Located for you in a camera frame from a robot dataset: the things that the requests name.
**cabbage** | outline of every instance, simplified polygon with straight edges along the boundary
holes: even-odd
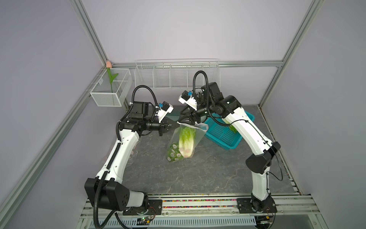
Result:
[[[192,156],[196,129],[188,126],[181,128],[179,133],[179,151],[184,158]]]
[[[234,127],[233,125],[230,125],[230,126],[229,126],[229,129],[230,129],[231,131],[233,131],[234,133],[237,133],[237,130],[235,129],[235,127]]]

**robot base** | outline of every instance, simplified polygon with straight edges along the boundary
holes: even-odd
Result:
[[[161,209],[162,209],[163,201],[162,200],[149,200],[148,207],[153,207],[156,210],[156,213],[154,212],[153,208],[148,208],[148,212],[146,212],[144,215],[161,215]],[[139,215],[136,211],[138,209],[135,209],[134,207],[131,207],[127,211],[125,210],[123,212],[123,215]]]
[[[268,210],[268,213],[277,212],[275,202],[271,195],[268,195],[265,200],[260,201],[252,194],[252,196],[248,198],[237,198],[236,202],[238,203],[239,213],[266,213],[266,210]]]

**clear plastic bag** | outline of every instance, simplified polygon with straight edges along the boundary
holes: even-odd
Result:
[[[189,125],[181,123],[180,127],[174,130],[174,134],[169,141],[166,158],[169,162],[175,162],[184,158],[191,158],[194,149],[201,141],[208,130],[208,125],[199,123]]]
[[[134,146],[134,149],[131,151],[131,154],[130,154],[127,164],[126,164],[126,168],[130,167],[135,162],[135,160],[137,158],[137,150],[139,148],[138,146],[140,146],[140,145],[138,145],[139,142],[140,141],[137,141],[136,145]]]

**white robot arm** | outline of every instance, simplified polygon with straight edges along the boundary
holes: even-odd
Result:
[[[199,73],[202,73],[207,79],[204,71],[198,71],[194,80]],[[271,209],[271,212],[275,212],[276,207],[268,188],[268,173],[272,158],[281,147],[280,144],[272,142],[256,127],[235,97],[227,96],[224,98],[215,82],[208,83],[206,80],[206,85],[202,86],[201,89],[204,98],[201,103],[198,103],[194,98],[194,89],[193,92],[184,91],[179,96],[179,101],[187,104],[184,110],[189,108],[189,112],[182,112],[178,121],[189,124],[200,123],[200,117],[207,115],[220,125],[233,125],[253,152],[246,160],[246,165],[252,171],[253,178],[251,200],[247,206],[239,208],[239,212],[262,212],[267,207]],[[220,123],[212,116],[211,112],[221,115],[225,123],[229,124]]]
[[[135,92],[141,87],[150,90],[155,101],[155,108],[151,118],[146,117],[148,115],[149,103],[134,101]],[[179,124],[176,122],[165,118],[166,114],[172,110],[173,106],[167,102],[157,104],[154,93],[147,86],[140,85],[133,91],[131,106],[117,123],[117,140],[105,165],[95,178],[88,178],[85,182],[85,191],[93,204],[93,219],[97,229],[103,228],[116,211],[129,209],[124,214],[130,213],[131,215],[155,215],[159,214],[159,212],[161,213],[161,201],[154,200],[150,202],[146,193],[129,190],[122,185],[122,178],[128,158],[144,130],[157,130],[159,135],[162,136],[163,133],[179,127]],[[112,210],[102,224],[100,224],[98,219],[98,208]],[[139,223],[146,225],[149,218],[143,219],[144,221]]]

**white wire basket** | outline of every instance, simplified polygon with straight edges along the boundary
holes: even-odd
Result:
[[[220,87],[220,68],[217,59],[181,60],[137,60],[135,85],[144,84],[150,88],[192,88],[193,77],[203,70],[209,82]],[[202,74],[196,78],[196,87],[205,84]]]
[[[129,69],[110,69],[111,74],[118,73],[112,84],[107,70],[100,76],[90,95],[99,107],[121,107],[132,85]]]

